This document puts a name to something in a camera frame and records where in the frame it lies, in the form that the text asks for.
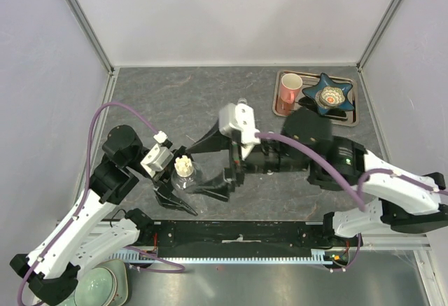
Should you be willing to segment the cream bottle cap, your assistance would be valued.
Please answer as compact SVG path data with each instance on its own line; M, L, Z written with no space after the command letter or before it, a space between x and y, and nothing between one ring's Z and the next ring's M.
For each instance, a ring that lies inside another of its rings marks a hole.
M183 178L191 176L195 170L192 160L186 155L176 158L174 168L176 173Z

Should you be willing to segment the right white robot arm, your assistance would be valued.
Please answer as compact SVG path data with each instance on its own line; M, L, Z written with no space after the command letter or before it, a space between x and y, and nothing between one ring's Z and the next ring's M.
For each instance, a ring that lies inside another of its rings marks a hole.
M443 175L419 176L390 165L363 145L335 136L330 121L312 111L292 112L278 133L261 132L242 115L220 117L188 152L223 150L229 153L228 167L193 187L193 193L227 201L247 174L306 171L311 185L351 196L356 207L327 213L312 239L315 245L334 246L382 227L425 234L447 226Z

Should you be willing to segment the clear bottle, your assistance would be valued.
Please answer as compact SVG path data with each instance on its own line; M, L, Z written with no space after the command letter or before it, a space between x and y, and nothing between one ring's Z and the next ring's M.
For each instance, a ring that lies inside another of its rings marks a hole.
M181 196L186 194L187 188L202 184L206 179L202 167L197 162L192 162L192 173L188 176L181 176L175 169L171 175L171 184L176 194Z

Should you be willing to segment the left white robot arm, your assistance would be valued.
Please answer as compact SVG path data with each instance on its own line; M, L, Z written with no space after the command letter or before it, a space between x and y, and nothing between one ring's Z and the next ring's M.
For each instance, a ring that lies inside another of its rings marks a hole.
M74 292L83 274L107 255L127 245L146 245L153 239L152 220L140 209L89 243L85 238L107 214L112 212L137 185L137 174L150 179L160 206L196 211L177 197L171 184L175 159L185 147L173 150L167 135L154 135L155 145L144 147L129 125L114 127L102 146L101 162L88 178L87 185L57 227L28 254L17 254L10 261L22 278L22 286L47 305L58 305Z

